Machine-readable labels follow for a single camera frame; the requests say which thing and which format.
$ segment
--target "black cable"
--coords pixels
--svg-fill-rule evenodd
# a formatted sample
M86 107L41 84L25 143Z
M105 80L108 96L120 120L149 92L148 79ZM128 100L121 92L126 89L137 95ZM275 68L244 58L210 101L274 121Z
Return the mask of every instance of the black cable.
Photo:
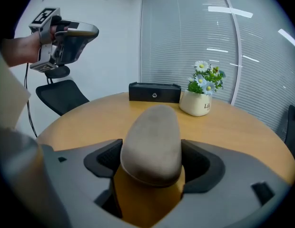
M24 86L25 88L27 89L27 74L28 74L28 68L29 68L29 63L27 63L27 66L26 66L26 73L25 73L25 78L24 78ZM35 132L35 129L34 129L34 126L33 126L33 122L32 122L32 118L31 118L31 114L30 114L30 105L29 105L29 100L27 101L27 110L28 110L28 118L29 118L29 123L30 123L30 126L34 132L34 135L36 137L37 136L37 133Z

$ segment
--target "gray oval object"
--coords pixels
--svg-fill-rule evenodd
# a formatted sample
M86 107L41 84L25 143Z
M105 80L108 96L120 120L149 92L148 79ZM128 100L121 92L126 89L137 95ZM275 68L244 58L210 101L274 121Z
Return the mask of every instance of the gray oval object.
M123 170L147 185L167 187L181 172L181 140L173 108L156 105L131 126L122 145Z

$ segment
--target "chair backrest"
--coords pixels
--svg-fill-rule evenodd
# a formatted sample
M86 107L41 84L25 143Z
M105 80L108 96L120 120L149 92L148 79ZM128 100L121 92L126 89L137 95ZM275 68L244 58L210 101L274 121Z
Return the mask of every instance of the chair backrest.
M36 93L46 106L60 116L89 102L72 80L39 86Z
M288 125L285 138L285 144L295 159L295 106L288 108Z

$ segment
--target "wall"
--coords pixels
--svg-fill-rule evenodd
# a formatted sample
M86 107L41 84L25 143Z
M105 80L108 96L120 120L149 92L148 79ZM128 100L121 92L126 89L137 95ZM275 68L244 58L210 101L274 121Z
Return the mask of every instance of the wall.
M100 30L99 36L87 44L79 60L69 65L70 75L67 78L73 79L90 101L106 95L126 92L128 84L138 80L136 73L128 74L132 71L128 56L130 53L128 36L131 33L129 30L130 1L31 0L20 18L15 37L25 37L30 34L28 25L44 7L60 7L64 19L91 23ZM11 70L20 82L24 81L25 65ZM44 74L29 70L30 111L37 134L59 118L36 96L35 89L46 83ZM28 121L27 107L22 111L17 129L34 136Z

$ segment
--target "white flower pot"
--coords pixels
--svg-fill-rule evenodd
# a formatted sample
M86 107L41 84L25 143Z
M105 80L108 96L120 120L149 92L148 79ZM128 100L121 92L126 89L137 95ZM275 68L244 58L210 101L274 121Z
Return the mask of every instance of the white flower pot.
M204 116L211 109L212 96L197 94L185 90L179 102L179 108L192 116Z

